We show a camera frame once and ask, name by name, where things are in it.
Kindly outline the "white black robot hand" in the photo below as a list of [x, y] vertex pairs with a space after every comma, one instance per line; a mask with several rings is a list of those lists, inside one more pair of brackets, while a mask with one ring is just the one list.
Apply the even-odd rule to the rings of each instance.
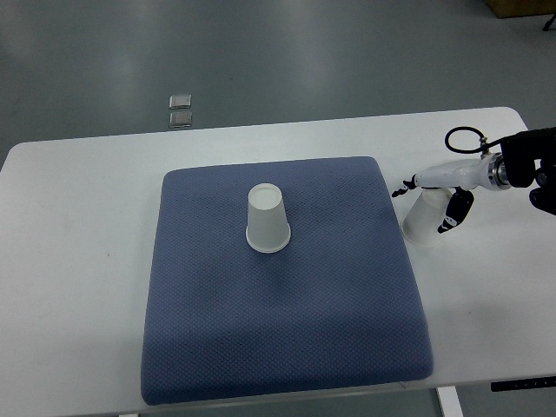
[[474, 202], [472, 190], [482, 187], [490, 191], [511, 188], [501, 153], [482, 159], [465, 159], [446, 162], [414, 174], [392, 193], [395, 198], [409, 190], [454, 189], [447, 204], [442, 223], [436, 228], [439, 234], [458, 227], [466, 219]]

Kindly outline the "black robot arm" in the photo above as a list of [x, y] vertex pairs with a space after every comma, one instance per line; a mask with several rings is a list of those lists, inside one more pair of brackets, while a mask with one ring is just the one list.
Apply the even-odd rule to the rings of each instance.
[[529, 193], [531, 204], [555, 215], [555, 128], [522, 131], [500, 143], [506, 178], [514, 188], [538, 187]]

